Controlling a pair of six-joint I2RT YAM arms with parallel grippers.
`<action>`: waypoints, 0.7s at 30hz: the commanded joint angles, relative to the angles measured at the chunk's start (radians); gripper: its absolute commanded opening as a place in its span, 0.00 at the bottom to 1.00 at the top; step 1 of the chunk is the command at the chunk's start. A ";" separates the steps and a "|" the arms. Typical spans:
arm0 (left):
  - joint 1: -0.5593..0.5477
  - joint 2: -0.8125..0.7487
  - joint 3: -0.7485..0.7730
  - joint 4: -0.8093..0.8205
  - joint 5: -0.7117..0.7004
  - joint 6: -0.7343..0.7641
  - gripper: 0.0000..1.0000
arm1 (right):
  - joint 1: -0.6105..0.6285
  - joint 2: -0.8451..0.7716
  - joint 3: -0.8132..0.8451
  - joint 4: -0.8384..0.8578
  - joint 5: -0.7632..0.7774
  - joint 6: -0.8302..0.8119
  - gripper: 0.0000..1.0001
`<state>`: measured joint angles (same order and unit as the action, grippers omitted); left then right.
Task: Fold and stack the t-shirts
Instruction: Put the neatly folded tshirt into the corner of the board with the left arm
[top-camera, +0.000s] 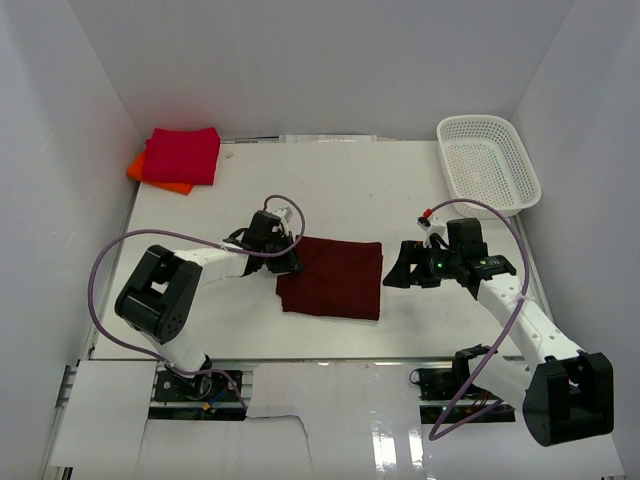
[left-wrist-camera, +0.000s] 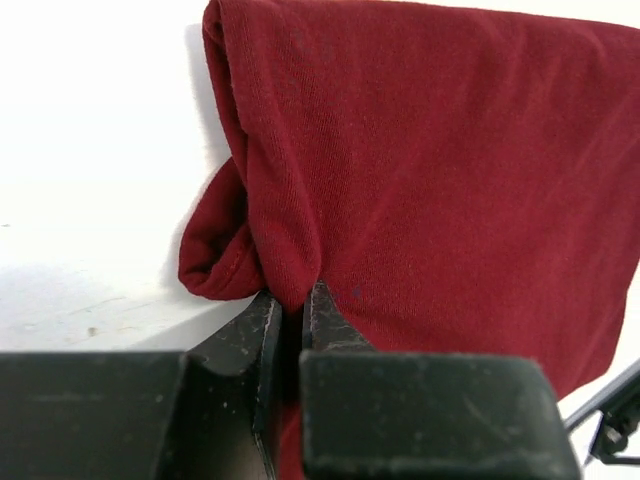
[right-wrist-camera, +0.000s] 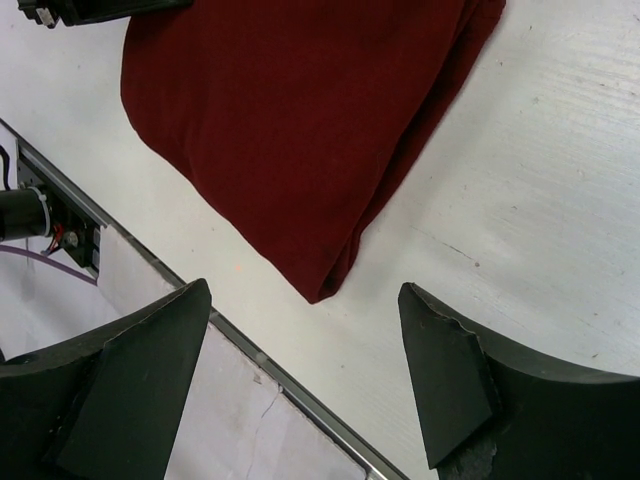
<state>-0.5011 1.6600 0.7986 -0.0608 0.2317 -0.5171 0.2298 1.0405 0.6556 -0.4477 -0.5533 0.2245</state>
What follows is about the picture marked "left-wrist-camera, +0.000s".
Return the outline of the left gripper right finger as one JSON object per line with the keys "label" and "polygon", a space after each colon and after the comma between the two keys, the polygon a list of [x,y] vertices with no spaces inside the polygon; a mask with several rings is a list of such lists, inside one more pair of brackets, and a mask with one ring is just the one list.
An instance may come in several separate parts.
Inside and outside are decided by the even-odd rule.
{"label": "left gripper right finger", "polygon": [[513,356],[378,351],[317,283],[303,314],[309,479],[578,479],[540,368]]}

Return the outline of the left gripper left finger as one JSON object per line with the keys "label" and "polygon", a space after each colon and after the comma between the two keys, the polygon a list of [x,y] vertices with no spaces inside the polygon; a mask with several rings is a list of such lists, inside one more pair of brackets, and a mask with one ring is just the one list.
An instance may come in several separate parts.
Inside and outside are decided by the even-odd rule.
{"label": "left gripper left finger", "polygon": [[5,479],[273,479],[282,309],[258,294],[186,352],[1,357]]}

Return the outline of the dark red t-shirt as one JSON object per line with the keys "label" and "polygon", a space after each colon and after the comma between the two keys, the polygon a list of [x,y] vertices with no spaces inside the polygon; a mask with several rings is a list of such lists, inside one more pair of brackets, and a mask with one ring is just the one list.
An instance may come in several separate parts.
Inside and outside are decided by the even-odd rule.
{"label": "dark red t-shirt", "polygon": [[639,261],[639,33],[392,1],[212,1],[230,159],[180,282],[281,306],[277,475],[301,457],[305,301],[385,353],[513,356],[556,398],[604,374]]}

